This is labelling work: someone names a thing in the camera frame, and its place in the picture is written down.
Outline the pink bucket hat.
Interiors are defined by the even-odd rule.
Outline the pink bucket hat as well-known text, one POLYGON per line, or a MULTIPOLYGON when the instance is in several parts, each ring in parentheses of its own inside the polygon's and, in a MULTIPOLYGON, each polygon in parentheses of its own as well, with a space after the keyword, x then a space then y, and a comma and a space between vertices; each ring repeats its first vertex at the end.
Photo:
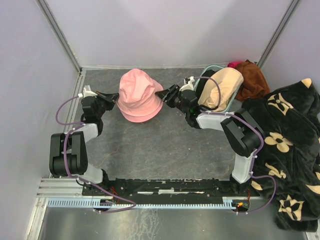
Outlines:
POLYGON ((164 90, 162 85, 141 69, 131 69, 119 82, 117 106, 120 111, 139 116, 163 105, 155 92, 164 90))
POLYGON ((146 121, 151 120, 153 117, 155 117, 160 110, 162 109, 163 105, 156 107, 154 110, 147 112, 147 113, 141 113, 140 115, 133 115, 132 113, 125 113, 124 111, 120 111, 124 118, 128 120, 129 122, 133 123, 143 123, 146 121))

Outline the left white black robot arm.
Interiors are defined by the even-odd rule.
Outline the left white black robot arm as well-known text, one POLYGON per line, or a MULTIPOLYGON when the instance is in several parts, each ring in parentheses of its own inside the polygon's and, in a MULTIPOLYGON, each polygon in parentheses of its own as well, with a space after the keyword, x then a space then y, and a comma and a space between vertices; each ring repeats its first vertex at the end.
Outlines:
POLYGON ((84 90, 58 108, 56 122, 63 126, 72 126, 72 129, 55 133, 50 138, 49 171, 54 177, 69 177, 86 185, 93 185, 99 195, 106 195, 110 191, 111 183, 106 171, 89 163, 86 143, 101 135, 104 125, 102 116, 114 108, 118 98, 118 93, 84 90), (59 121, 62 107, 76 99, 80 99, 82 105, 80 121, 59 121))

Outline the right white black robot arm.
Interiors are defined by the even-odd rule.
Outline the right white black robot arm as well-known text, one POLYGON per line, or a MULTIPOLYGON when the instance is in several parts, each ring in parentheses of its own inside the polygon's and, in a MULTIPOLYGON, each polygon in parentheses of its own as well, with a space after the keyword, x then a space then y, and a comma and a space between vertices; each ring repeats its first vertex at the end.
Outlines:
POLYGON ((198 104, 194 90, 181 91, 177 84, 157 91, 155 95, 170 108, 179 109, 192 128, 224 132, 235 152, 229 189, 236 196, 246 192, 247 181, 253 175, 254 161, 265 139, 264 131, 249 112, 243 108, 235 112, 213 112, 198 104))

